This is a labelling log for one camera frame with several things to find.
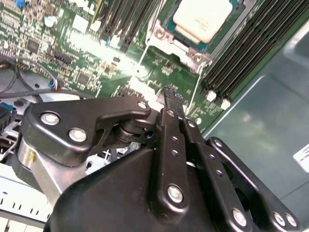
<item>black dimm slot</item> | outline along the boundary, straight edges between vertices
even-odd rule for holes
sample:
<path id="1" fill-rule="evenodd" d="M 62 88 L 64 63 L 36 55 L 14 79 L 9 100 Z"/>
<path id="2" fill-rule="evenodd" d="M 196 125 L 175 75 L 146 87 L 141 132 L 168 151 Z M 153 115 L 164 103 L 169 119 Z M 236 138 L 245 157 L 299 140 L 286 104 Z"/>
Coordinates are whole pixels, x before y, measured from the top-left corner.
<path id="1" fill-rule="evenodd" d="M 284 14 L 285 15 L 291 15 L 291 17 L 286 18 L 283 22 L 280 21 L 281 17 L 279 17 L 279 19 L 276 20 L 277 21 L 276 25 L 278 26 L 278 24 L 281 24 L 281 26 L 285 25 L 285 28 L 289 28 L 300 17 L 300 15 L 303 12 L 305 12 L 305 10 L 308 8 L 309 4 L 307 4 L 307 6 L 305 4 L 301 5 L 303 2 L 304 1 L 299 2 L 297 5 L 295 5 L 296 6 L 295 8 L 291 8 L 291 7 L 288 6 L 287 11 L 284 12 Z M 277 38 L 275 38 L 275 36 L 272 36 L 272 38 L 275 39 L 272 43 L 266 42 L 265 45 L 263 46 L 263 49 L 264 49 L 263 54 L 267 54 L 268 51 L 270 51 L 272 49 L 272 47 L 277 43 L 277 41 L 278 41 Z M 246 63 L 250 64 L 249 66 L 244 67 L 241 71 L 237 70 L 236 73 L 239 76 L 237 81 L 234 82 L 232 85 L 229 84 L 225 89 L 223 89 L 223 91 L 227 95 L 231 94 L 238 87 L 238 85 L 246 78 L 247 74 L 249 74 L 250 71 L 253 70 L 256 63 L 260 62 L 263 59 L 264 56 L 262 56 L 261 53 L 258 53 L 258 54 L 259 54 L 259 56 L 258 56 L 258 58 L 255 58 L 254 62 L 245 61 Z"/>
<path id="2" fill-rule="evenodd" d="M 293 15 L 292 20 L 289 22 L 289 24 L 283 24 L 283 25 L 285 25 L 285 27 L 284 27 L 284 29 L 280 32 L 280 34 L 281 34 L 281 35 L 286 34 L 286 32 L 289 30 L 290 26 L 293 25 L 293 24 L 297 21 L 297 19 L 299 19 L 300 15 L 302 15 L 308 8 L 309 8 L 309 3 L 307 3 L 307 5 L 304 4 L 303 6 L 301 6 L 300 12 L 296 12 L 296 14 Z M 252 69 L 246 69 L 246 72 L 242 75 L 240 81 L 243 81 L 243 80 L 247 77 L 247 75 L 251 72 Z M 237 87 L 238 87 L 238 85 L 234 85 L 232 88 L 230 88 L 230 89 L 228 90 L 228 93 L 227 93 L 227 94 L 231 94 L 233 91 L 236 90 Z"/>
<path id="3" fill-rule="evenodd" d="M 105 18 L 105 23 L 104 23 L 104 25 L 103 25 L 103 32 L 102 32 L 102 34 L 101 34 L 101 39 L 102 40 L 107 40 L 109 37 L 110 37 L 110 35 L 111 35 L 111 32 L 112 32 L 112 30 L 111 30 L 111 24 L 113 24 L 114 22 L 115 22 L 115 18 L 117 18 L 117 15 L 118 15 L 118 12 L 119 12 L 119 10 L 120 10 L 120 6 L 125 2 L 126 0 L 113 0 L 112 1 L 112 6 L 111 6 L 111 8 L 109 9 L 109 12 L 108 12 L 108 14 L 106 14 L 106 15 L 108 15 L 108 17 L 106 17 Z"/>
<path id="4" fill-rule="evenodd" d="M 279 15 L 280 12 L 282 12 L 284 9 L 284 7 L 279 6 L 277 10 L 279 10 L 278 12 L 274 12 L 273 15 Z M 237 75 L 233 75 L 232 73 L 234 72 L 234 70 L 237 70 L 237 72 L 239 71 L 239 69 L 241 69 L 242 66 L 245 66 L 247 64 L 246 61 L 244 61 L 243 59 L 246 59 L 246 57 L 250 57 L 249 53 L 251 51 L 251 49 L 255 49 L 257 47 L 261 46 L 261 43 L 263 42 L 263 39 L 260 39 L 263 36 L 263 33 L 266 33 L 269 35 L 269 33 L 265 30 L 265 28 L 269 27 L 271 21 L 270 19 L 266 18 L 267 23 L 264 23 L 261 27 L 257 27 L 254 29 L 255 33 L 254 36 L 251 37 L 251 40 L 253 41 L 253 43 L 251 43 L 251 41 L 248 41 L 248 45 L 242 49 L 241 52 L 239 52 L 239 56 L 235 58 L 235 61 L 233 62 L 233 66 L 226 70 L 222 75 L 224 76 L 224 78 L 221 79 L 220 83 L 218 83 L 218 89 L 223 90 L 225 88 L 226 85 L 230 85 L 233 83 L 233 81 L 235 79 L 232 79 L 232 77 L 236 78 Z"/>
<path id="5" fill-rule="evenodd" d="M 140 25 L 145 15 L 147 14 L 152 2 L 153 2 L 152 0 L 147 0 L 145 2 L 143 9 L 141 10 L 137 20 L 135 21 L 135 24 L 130 28 L 129 32 L 127 33 L 125 37 L 124 43 L 122 44 L 120 48 L 122 52 L 127 52 L 127 50 L 129 49 L 129 46 L 131 45 L 138 29 L 140 28 Z"/>
<path id="6" fill-rule="evenodd" d="M 133 4 L 131 4 L 131 7 L 128 11 L 128 14 L 126 15 L 125 19 L 122 20 L 121 24 L 119 25 L 118 32 L 122 31 L 122 34 L 125 35 L 126 31 L 128 30 L 130 24 L 132 23 L 133 15 L 139 6 L 141 0 L 134 0 Z"/>
<path id="7" fill-rule="evenodd" d="M 233 57 L 233 55 L 231 55 L 231 53 L 235 53 L 238 50 L 238 46 L 240 41 L 242 41 L 245 37 L 249 36 L 249 31 L 251 29 L 251 27 L 254 26 L 254 20 L 259 18 L 260 15 L 263 15 L 264 10 L 266 10 L 269 6 L 274 5 L 276 2 L 278 2 L 279 0 L 273 0 L 273 2 L 267 2 L 265 4 L 263 4 L 258 12 L 254 15 L 254 17 L 249 20 L 249 22 L 247 22 L 246 28 L 240 33 L 240 35 L 233 41 L 233 44 L 230 45 L 230 47 L 227 49 L 227 51 L 225 52 L 225 54 L 223 55 L 223 57 L 221 58 L 222 61 L 219 63 L 217 63 L 215 65 L 215 67 L 213 67 L 210 72 L 206 75 L 205 80 L 207 82 L 211 82 L 213 78 L 215 78 L 215 76 L 213 76 L 214 73 L 218 73 L 218 69 L 223 68 L 222 66 L 224 66 L 225 64 L 227 64 L 229 62 L 229 60 Z"/>
<path id="8" fill-rule="evenodd" d="M 295 6 L 294 11 L 297 11 L 298 10 L 297 5 L 294 5 L 294 6 Z M 281 12 L 283 12 L 283 14 L 285 14 L 285 15 L 291 14 L 291 12 L 293 12 L 293 8 L 290 7 L 290 4 L 287 2 L 286 6 L 281 8 Z M 286 20 L 284 22 L 280 23 L 279 20 L 281 19 L 281 17 L 278 17 L 278 18 L 272 19 L 272 21 L 271 21 L 275 26 L 277 26 L 277 28 L 278 28 L 279 24 L 284 24 L 285 21 L 288 20 L 288 18 L 286 18 Z M 222 90 L 222 92 L 229 94 L 230 93 L 230 91 L 229 91 L 230 86 L 235 85 L 235 81 L 236 81 L 236 83 L 239 83 L 239 80 L 238 80 L 237 77 L 239 76 L 240 73 L 243 72 L 244 69 L 248 68 L 246 64 L 250 64 L 250 62 L 253 59 L 255 59 L 254 61 L 257 61 L 257 59 L 255 57 L 258 55 L 258 53 L 261 51 L 261 49 L 264 49 L 264 47 L 266 46 L 267 43 L 271 43 L 271 41 L 269 41 L 269 39 L 266 40 L 266 41 L 265 41 L 265 39 L 271 38 L 271 37 L 274 38 L 272 30 L 268 29 L 265 32 L 266 32 L 266 38 L 264 38 L 264 40 L 261 40 L 259 45 L 254 46 L 254 48 L 260 47 L 260 49 L 257 51 L 256 49 L 253 48 L 252 51 L 249 51 L 249 53 L 246 54 L 244 59 L 241 60 L 241 64 L 242 64 L 241 67 L 239 67 L 239 68 L 235 67 L 234 68 L 234 75 L 233 76 L 234 76 L 235 79 L 232 80 L 232 81 L 225 82 L 225 84 L 222 87 L 220 87 L 220 90 Z"/>
<path id="9" fill-rule="evenodd" d="M 277 9 L 273 9 L 274 7 L 276 7 L 276 5 L 272 5 L 268 8 L 267 12 L 272 12 L 273 14 L 276 14 L 276 10 Z M 247 32 L 245 38 L 242 42 L 242 45 L 240 47 L 241 50 L 235 49 L 235 52 L 233 55 L 231 55 L 228 59 L 228 62 L 226 63 L 226 65 L 224 67 L 222 67 L 218 73 L 220 73 L 221 77 L 220 78 L 214 78 L 213 79 L 213 83 L 211 83 L 212 86 L 215 86 L 216 88 L 220 89 L 219 86 L 226 81 L 226 78 L 230 77 L 230 73 L 233 71 L 233 69 L 235 68 L 235 66 L 241 62 L 242 57 L 244 57 L 246 55 L 246 53 L 254 46 L 254 43 L 259 39 L 259 37 L 261 36 L 260 31 L 256 30 L 257 26 L 259 25 L 258 28 L 264 28 L 265 24 L 267 24 L 267 19 L 265 19 L 265 17 L 267 17 L 268 14 L 263 14 L 263 16 L 261 18 L 259 18 L 259 20 L 257 22 L 253 23 L 253 27 L 251 27 L 251 32 Z"/>

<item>pivot bolt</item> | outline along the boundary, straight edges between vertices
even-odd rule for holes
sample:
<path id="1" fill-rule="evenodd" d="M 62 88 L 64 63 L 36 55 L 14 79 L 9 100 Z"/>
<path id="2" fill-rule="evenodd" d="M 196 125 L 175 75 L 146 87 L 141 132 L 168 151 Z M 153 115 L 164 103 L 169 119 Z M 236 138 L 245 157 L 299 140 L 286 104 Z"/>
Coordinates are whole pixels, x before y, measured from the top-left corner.
<path id="1" fill-rule="evenodd" d="M 87 134 L 83 129 L 74 128 L 69 131 L 69 137 L 76 142 L 83 142 L 87 138 Z"/>
<path id="2" fill-rule="evenodd" d="M 222 147 L 222 144 L 220 143 L 220 141 L 215 140 L 214 142 L 216 143 L 217 146 Z"/>
<path id="3" fill-rule="evenodd" d="M 245 216 L 242 214 L 242 212 L 240 212 L 238 209 L 233 209 L 233 216 L 235 221 L 245 227 L 247 225 L 247 220 L 245 218 Z"/>
<path id="4" fill-rule="evenodd" d="M 288 222 L 289 222 L 292 226 L 294 226 L 294 227 L 297 226 L 296 221 L 294 220 L 294 218 L 293 218 L 291 215 L 286 214 L 286 219 L 288 219 Z"/>
<path id="5" fill-rule="evenodd" d="M 283 220 L 280 214 L 278 214 L 277 212 L 274 212 L 274 217 L 276 221 L 279 223 L 279 225 L 285 226 L 285 221 Z"/>
<path id="6" fill-rule="evenodd" d="M 41 121 L 47 125 L 54 126 L 59 123 L 60 118 L 53 113 L 45 113 L 41 116 Z"/>
<path id="7" fill-rule="evenodd" d="M 180 203 L 183 201 L 183 193 L 182 191 L 175 185 L 170 185 L 168 187 L 168 195 L 172 201 L 175 203 Z"/>

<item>black plastic part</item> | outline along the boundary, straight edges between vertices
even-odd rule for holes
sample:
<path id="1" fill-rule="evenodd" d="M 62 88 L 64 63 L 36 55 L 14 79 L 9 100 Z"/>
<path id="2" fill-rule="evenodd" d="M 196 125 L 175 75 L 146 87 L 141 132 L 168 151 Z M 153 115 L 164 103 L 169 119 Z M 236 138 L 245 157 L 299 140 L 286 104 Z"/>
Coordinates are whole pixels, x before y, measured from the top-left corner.
<path id="1" fill-rule="evenodd" d="M 0 103 L 0 133 L 12 122 L 16 117 L 16 110 L 9 105 Z"/>
<path id="2" fill-rule="evenodd" d="M 134 151 L 71 185 L 58 199 L 44 232 L 215 232 L 198 176 L 188 167 L 190 208 L 178 224 L 148 205 L 154 151 Z"/>
<path id="3" fill-rule="evenodd" d="M 285 231 L 301 231 L 300 222 L 292 212 L 257 178 L 257 176 L 234 154 L 234 152 L 219 138 L 212 137 L 207 141 L 217 151 L 225 168 L 230 172 L 234 188 L 246 196 L 248 210 L 256 225 L 264 231 L 276 231 L 281 226 L 274 218 L 274 212 L 282 215 L 285 221 Z M 291 215 L 297 224 L 292 226 L 286 219 Z"/>
<path id="4" fill-rule="evenodd" d="M 21 134 L 27 144 L 66 166 L 77 166 L 91 154 L 114 145 L 121 147 L 113 134 L 113 127 L 124 119 L 147 118 L 151 109 L 138 104 L 138 97 L 59 101 L 30 105 L 24 115 Z M 59 116 L 57 125 L 41 121 L 44 113 Z M 87 139 L 76 142 L 69 137 L 74 128 L 83 129 Z"/>
<path id="5" fill-rule="evenodd" d="M 177 224 L 189 210 L 189 186 L 184 137 L 177 115 L 168 108 L 161 110 L 157 139 L 160 143 L 153 161 L 149 205 L 159 220 Z M 181 202 L 169 197 L 169 186 L 181 191 Z"/>

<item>silver screw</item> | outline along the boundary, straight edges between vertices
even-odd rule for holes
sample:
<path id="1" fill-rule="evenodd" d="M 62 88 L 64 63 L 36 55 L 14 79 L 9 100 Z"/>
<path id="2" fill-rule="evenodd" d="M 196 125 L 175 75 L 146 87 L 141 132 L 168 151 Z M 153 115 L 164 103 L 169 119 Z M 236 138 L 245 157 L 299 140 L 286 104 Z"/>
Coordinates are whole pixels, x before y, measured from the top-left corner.
<path id="1" fill-rule="evenodd" d="M 146 104 L 144 102 L 142 102 L 142 101 L 139 101 L 138 104 L 139 104 L 140 108 L 143 108 L 143 109 L 147 108 Z"/>
<path id="2" fill-rule="evenodd" d="M 218 140 L 215 140 L 214 142 L 216 143 L 217 146 L 222 147 L 222 144 Z"/>
<path id="3" fill-rule="evenodd" d="M 69 131 L 69 137 L 76 142 L 83 142 L 87 138 L 87 134 L 83 129 L 74 128 Z"/>
<path id="4" fill-rule="evenodd" d="M 279 223 L 279 225 L 285 226 L 285 221 L 283 220 L 280 214 L 278 214 L 277 212 L 274 212 L 274 217 L 276 221 Z"/>
<path id="5" fill-rule="evenodd" d="M 292 226 L 294 226 L 294 227 L 297 226 L 296 221 L 294 220 L 294 218 L 293 218 L 291 215 L 286 214 L 286 219 L 288 219 L 288 222 L 289 222 Z"/>
<path id="6" fill-rule="evenodd" d="M 168 187 L 168 195 L 172 201 L 175 203 L 180 203 L 183 201 L 183 193 L 182 191 L 175 185 L 170 185 Z"/>
<path id="7" fill-rule="evenodd" d="M 174 117 L 174 116 L 175 116 L 174 112 L 171 111 L 171 110 L 168 110 L 168 115 L 171 116 L 171 117 Z"/>
<path id="8" fill-rule="evenodd" d="M 59 123 L 60 118 L 53 113 L 45 113 L 41 116 L 41 121 L 47 125 L 54 126 Z"/>
<path id="9" fill-rule="evenodd" d="M 189 121 L 188 124 L 189 124 L 190 127 L 195 127 L 195 125 L 191 121 Z"/>
<path id="10" fill-rule="evenodd" d="M 242 214 L 242 212 L 240 212 L 238 209 L 233 209 L 233 216 L 234 216 L 234 219 L 235 221 L 245 227 L 247 225 L 247 220 L 245 218 L 245 216 Z"/>

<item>hole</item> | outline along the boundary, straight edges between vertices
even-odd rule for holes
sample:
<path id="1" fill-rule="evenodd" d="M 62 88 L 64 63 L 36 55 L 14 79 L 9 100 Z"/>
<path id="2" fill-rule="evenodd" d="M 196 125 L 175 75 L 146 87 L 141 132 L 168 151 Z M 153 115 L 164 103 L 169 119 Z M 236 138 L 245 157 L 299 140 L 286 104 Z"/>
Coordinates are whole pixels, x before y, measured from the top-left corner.
<path id="1" fill-rule="evenodd" d="M 16 100 L 16 101 L 14 101 L 14 106 L 22 107 L 22 106 L 24 106 L 24 103 L 22 101 L 20 101 L 20 100 Z"/>
<path id="2" fill-rule="evenodd" d="M 146 138 L 151 139 L 154 136 L 154 133 L 152 131 L 149 131 L 146 133 Z"/>
<path id="3" fill-rule="evenodd" d="M 178 151 L 172 150 L 172 155 L 173 155 L 174 157 L 178 156 Z"/>
<path id="4" fill-rule="evenodd" d="M 7 138 L 7 139 L 10 139 L 10 140 L 13 140 L 13 141 L 16 141 L 16 140 L 17 140 L 15 137 L 10 136 L 10 135 L 6 136 L 6 138 Z"/>
<path id="5" fill-rule="evenodd" d="M 217 170 L 216 173 L 217 173 L 217 175 L 220 176 L 220 177 L 223 176 L 223 174 L 222 174 L 222 172 L 221 172 L 220 170 Z"/>
<path id="6" fill-rule="evenodd" d="M 86 170 L 88 170 L 88 168 L 91 168 L 91 166 L 92 166 L 92 162 L 90 161 L 90 162 L 88 162 L 88 164 L 86 166 Z"/>
<path id="7" fill-rule="evenodd" d="M 178 138 L 175 137 L 175 136 L 172 137 L 172 140 L 173 140 L 175 143 L 178 142 Z"/>
<path id="8" fill-rule="evenodd" d="M 97 156 L 99 156 L 99 157 L 105 159 L 106 154 L 105 154 L 104 152 L 100 152 L 100 153 L 97 154 Z"/>

